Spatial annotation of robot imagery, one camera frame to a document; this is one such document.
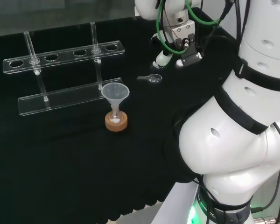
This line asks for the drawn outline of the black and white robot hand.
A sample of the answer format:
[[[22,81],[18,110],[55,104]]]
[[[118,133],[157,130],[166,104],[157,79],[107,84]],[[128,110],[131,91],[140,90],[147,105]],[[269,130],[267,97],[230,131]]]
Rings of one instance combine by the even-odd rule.
[[[203,58],[195,41],[195,23],[188,20],[179,25],[171,26],[168,22],[159,22],[159,31],[151,41],[160,44],[161,53],[152,62],[153,68],[163,69],[176,56],[175,66],[178,69],[190,66]]]

